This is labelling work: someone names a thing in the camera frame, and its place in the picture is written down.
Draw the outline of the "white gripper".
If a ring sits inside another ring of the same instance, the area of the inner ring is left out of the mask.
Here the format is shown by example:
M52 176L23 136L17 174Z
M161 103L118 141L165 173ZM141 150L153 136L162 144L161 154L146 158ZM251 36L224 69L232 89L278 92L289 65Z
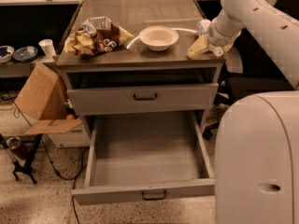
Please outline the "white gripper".
M210 44L215 47L222 47L224 52L229 51L235 40L240 36L242 23L229 17L217 17L208 27L207 38ZM189 58L208 51L208 43L205 35L199 36L188 48Z

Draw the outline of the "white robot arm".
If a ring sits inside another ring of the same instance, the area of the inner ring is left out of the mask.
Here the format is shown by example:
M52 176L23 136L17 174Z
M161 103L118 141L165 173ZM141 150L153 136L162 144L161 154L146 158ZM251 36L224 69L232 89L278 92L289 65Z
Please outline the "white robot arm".
M275 0L221 0L196 52L247 29L292 88L231 105L215 146L216 224L299 224L299 23Z

